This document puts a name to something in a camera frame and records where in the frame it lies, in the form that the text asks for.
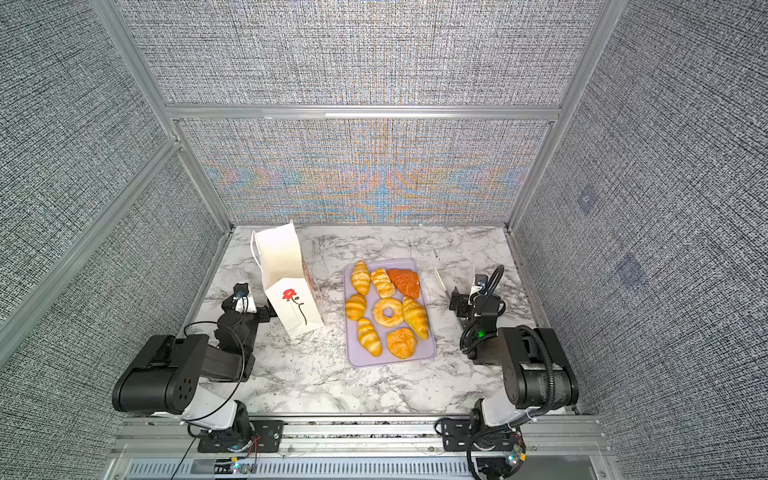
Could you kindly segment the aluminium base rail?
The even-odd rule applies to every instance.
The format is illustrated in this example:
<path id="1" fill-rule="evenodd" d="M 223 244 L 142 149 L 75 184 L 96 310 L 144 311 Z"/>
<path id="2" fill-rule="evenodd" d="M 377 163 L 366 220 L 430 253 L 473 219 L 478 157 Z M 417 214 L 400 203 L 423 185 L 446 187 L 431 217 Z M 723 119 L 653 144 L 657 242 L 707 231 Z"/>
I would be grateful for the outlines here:
<path id="1" fill-rule="evenodd" d="M 103 479 L 467 479 L 468 463 L 502 466 L 509 451 L 468 456 L 437 433 L 435 415 L 257 415 L 256 438 L 237 453 L 203 453 L 180 422 L 130 418 Z M 518 479 L 620 479 L 599 420 L 549 415 L 522 428 Z"/>

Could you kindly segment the small striped croissant left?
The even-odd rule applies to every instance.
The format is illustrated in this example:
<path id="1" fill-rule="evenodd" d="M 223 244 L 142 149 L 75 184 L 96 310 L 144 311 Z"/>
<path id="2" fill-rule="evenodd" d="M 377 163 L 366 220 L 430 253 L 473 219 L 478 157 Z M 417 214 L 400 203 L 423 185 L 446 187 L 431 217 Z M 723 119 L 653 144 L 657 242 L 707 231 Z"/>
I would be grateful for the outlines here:
<path id="1" fill-rule="evenodd" d="M 345 302 L 345 313 L 350 321 L 359 321 L 365 316 L 367 309 L 366 297 L 355 293 Z"/>

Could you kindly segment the twisted golden bread roll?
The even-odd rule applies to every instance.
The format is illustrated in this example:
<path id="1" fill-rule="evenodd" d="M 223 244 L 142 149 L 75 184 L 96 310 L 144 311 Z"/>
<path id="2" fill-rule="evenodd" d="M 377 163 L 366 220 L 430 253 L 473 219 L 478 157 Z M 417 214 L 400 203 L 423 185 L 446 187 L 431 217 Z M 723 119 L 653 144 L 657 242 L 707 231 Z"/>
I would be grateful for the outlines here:
<path id="1" fill-rule="evenodd" d="M 370 278 L 380 298 L 392 298 L 395 295 L 396 287 L 384 268 L 373 271 Z"/>

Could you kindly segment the round golden pastry bottom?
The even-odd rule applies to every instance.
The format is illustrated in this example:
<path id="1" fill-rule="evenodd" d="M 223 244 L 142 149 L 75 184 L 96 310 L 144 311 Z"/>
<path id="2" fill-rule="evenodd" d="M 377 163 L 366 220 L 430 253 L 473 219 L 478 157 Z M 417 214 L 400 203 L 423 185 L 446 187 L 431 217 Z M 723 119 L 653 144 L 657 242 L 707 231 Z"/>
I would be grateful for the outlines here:
<path id="1" fill-rule="evenodd" d="M 416 346 L 417 337 L 410 328 L 400 328 L 387 334 L 388 350 L 398 359 L 411 358 Z"/>

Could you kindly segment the white paper bag red flower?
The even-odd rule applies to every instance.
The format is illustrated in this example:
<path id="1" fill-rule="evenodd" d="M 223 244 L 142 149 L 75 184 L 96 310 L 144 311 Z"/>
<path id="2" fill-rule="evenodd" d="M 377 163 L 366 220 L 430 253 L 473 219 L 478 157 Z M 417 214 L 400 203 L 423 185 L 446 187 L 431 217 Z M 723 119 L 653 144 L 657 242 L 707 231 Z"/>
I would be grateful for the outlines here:
<path id="1" fill-rule="evenodd" d="M 293 223 L 251 233 L 262 287 L 286 333 L 296 339 L 324 326 Z"/>

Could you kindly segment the large striped croissant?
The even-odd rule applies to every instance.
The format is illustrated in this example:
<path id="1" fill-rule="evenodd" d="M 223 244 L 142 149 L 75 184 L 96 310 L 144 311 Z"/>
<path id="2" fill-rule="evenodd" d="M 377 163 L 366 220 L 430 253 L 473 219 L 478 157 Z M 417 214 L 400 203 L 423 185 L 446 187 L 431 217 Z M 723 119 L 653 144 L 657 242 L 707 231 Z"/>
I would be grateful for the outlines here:
<path id="1" fill-rule="evenodd" d="M 422 340 L 429 338 L 429 321 L 427 311 L 415 299 L 405 296 L 402 300 L 403 317 L 408 326 Z"/>

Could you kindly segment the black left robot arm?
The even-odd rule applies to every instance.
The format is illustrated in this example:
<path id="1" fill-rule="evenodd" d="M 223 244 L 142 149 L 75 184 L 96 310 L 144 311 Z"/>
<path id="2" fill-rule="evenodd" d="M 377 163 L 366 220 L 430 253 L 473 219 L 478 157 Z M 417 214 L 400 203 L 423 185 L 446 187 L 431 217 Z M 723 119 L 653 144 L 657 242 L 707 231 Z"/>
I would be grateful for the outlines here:
<path id="1" fill-rule="evenodd" d="M 270 303 L 258 305 L 238 284 L 222 302 L 210 336 L 154 335 L 117 380 L 115 410 L 178 418 L 200 453 L 275 453 L 284 423 L 253 421 L 244 402 L 234 398 L 252 374 L 258 327 L 277 317 Z"/>

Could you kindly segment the reddish brown croissant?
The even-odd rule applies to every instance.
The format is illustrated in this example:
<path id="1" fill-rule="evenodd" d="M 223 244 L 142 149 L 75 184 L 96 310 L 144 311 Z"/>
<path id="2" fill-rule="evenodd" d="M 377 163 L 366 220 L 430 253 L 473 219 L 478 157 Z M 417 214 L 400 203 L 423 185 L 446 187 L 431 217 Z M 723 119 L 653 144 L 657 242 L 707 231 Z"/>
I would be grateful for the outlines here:
<path id="1" fill-rule="evenodd" d="M 418 299 L 420 297 L 420 279 L 413 270 L 388 269 L 387 274 L 395 288 L 405 297 Z"/>

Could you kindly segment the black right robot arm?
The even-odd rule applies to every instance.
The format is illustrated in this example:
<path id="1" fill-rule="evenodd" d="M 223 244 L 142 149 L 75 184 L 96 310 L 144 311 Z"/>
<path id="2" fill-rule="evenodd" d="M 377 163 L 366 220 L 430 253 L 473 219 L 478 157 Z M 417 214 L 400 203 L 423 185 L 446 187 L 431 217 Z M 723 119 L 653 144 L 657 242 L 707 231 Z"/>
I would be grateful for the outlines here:
<path id="1" fill-rule="evenodd" d="M 435 432 L 445 451 L 466 455 L 474 478 L 508 478 L 526 460 L 522 426 L 577 403 L 575 374 L 554 330 L 505 322 L 505 303 L 490 286 L 453 291 L 449 309 L 463 322 L 462 353 L 500 367 L 502 387 L 478 400 L 468 418 L 438 419 Z"/>

